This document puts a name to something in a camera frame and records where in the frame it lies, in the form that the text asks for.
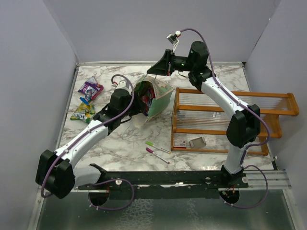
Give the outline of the red snack packet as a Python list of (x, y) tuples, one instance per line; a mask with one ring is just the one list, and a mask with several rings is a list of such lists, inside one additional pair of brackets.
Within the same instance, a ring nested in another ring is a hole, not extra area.
[(156, 96), (154, 93), (154, 88), (152, 85), (149, 85), (147, 89), (145, 90), (145, 92), (143, 93), (143, 95), (141, 96), (141, 101), (145, 103), (145, 111), (143, 112), (145, 116), (148, 115), (149, 109), (152, 106), (152, 101), (155, 98)]

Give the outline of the purple snack packet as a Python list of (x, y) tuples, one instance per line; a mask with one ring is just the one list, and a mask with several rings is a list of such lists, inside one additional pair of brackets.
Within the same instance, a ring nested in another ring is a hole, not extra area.
[(98, 82), (95, 76), (92, 76), (85, 81), (78, 92), (86, 95), (87, 90), (92, 90), (91, 99), (94, 100), (102, 92), (103, 89), (103, 85)]

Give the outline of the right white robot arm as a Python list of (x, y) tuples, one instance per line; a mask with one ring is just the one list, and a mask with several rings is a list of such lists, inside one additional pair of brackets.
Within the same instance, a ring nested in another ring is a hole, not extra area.
[(213, 69), (207, 66), (208, 57), (206, 44), (195, 41), (187, 57), (176, 56), (173, 50), (167, 49), (162, 58), (147, 70), (147, 74), (170, 76), (175, 70), (188, 72), (191, 85), (209, 96), (230, 118), (226, 136), (231, 145), (220, 181), (223, 186), (232, 187), (238, 181), (237, 175), (243, 171), (247, 144), (254, 142), (260, 133), (260, 108), (236, 99), (231, 91), (225, 89)]

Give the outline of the yellow green snack packet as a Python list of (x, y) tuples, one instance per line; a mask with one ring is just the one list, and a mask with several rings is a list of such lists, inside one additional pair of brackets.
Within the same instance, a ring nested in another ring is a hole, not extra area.
[(70, 117), (70, 120), (84, 121), (87, 124), (89, 124), (94, 115), (95, 115), (95, 108), (92, 102), (90, 102), (88, 105), (85, 103), (81, 103)]

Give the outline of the blue candy packet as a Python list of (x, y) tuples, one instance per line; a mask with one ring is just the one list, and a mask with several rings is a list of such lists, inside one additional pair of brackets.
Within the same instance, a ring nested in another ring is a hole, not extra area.
[(93, 87), (89, 86), (87, 88), (84, 88), (82, 90), (82, 93), (83, 93), (83, 97), (80, 97), (80, 100), (84, 104), (89, 105), (89, 103), (92, 101), (92, 95), (94, 93)]

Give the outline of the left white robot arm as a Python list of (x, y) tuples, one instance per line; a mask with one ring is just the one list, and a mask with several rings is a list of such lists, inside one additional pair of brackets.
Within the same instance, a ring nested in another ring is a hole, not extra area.
[(64, 198), (75, 187), (92, 185), (95, 189), (105, 186), (106, 177), (96, 166), (76, 169), (79, 160), (100, 140), (106, 138), (126, 116), (134, 116), (145, 109), (134, 89), (117, 88), (110, 102), (97, 114), (87, 127), (66, 145), (55, 151), (44, 151), (39, 159), (35, 181), (41, 186), (41, 196), (48, 190), (57, 198)]

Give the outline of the green printed paper bag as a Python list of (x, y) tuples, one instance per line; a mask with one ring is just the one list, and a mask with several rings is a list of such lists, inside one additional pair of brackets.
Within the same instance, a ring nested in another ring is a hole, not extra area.
[(153, 86), (156, 98), (152, 101), (152, 106), (149, 109), (148, 115), (145, 116), (144, 114), (138, 114), (133, 116), (130, 127), (133, 126), (136, 129), (142, 128), (145, 123), (164, 111), (170, 103), (170, 98), (174, 87), (164, 81), (157, 79), (156, 77), (151, 77), (149, 75), (141, 76), (136, 81), (134, 90), (141, 98), (149, 85)]

